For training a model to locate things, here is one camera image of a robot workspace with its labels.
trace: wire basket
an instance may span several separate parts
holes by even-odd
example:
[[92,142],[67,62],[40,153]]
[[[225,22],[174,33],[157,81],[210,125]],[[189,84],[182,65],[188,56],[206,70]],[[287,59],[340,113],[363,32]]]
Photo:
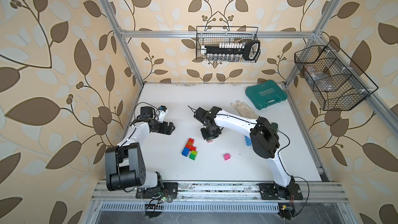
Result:
[[366,97],[375,92],[378,87],[371,78],[350,58],[351,62],[361,70],[374,85],[367,88],[354,75],[353,68],[347,67],[336,56],[336,43],[314,45],[295,53],[295,63],[314,93],[317,101],[325,111],[349,111]]
[[260,56],[258,28],[224,28],[223,26],[196,27],[196,60],[256,62]]

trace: wallpaper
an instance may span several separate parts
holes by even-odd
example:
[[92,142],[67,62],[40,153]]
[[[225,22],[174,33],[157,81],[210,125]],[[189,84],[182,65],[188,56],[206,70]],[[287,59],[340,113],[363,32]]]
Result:
[[129,46],[146,82],[236,83],[284,82],[294,66],[300,38],[260,39],[257,62],[216,62],[196,58],[195,41],[178,38],[131,38]]
[[[356,72],[370,75],[380,87],[375,93],[395,113],[397,15],[398,0],[342,0],[324,32],[348,52],[358,66],[347,62]],[[321,111],[300,75],[289,90],[331,180],[342,183],[358,220],[398,223],[397,137],[366,102],[351,111]]]
[[97,0],[1,0],[0,223],[76,224],[139,86]]
[[126,30],[251,26],[312,31],[329,0],[109,0]]

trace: green tool case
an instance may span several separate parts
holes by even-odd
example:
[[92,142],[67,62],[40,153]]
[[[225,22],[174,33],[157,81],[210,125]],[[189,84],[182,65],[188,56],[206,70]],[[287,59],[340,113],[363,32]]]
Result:
[[247,87],[246,95],[258,110],[287,99],[287,94],[272,80]]

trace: white glove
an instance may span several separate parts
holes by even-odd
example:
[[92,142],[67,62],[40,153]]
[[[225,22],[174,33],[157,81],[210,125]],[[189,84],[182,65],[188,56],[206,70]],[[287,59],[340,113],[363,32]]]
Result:
[[246,102],[236,101],[235,103],[231,103],[231,106],[235,108],[241,117],[244,118],[251,118],[251,119],[258,119],[258,115],[253,111],[251,107],[249,107]]

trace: ventilation grille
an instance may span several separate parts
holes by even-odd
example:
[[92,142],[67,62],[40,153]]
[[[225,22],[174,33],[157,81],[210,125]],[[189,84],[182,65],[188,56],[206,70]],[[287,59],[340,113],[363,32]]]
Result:
[[[278,204],[273,202],[172,202],[163,203],[168,212],[263,212],[277,213]],[[107,201],[102,204],[103,211],[144,211],[144,202]]]

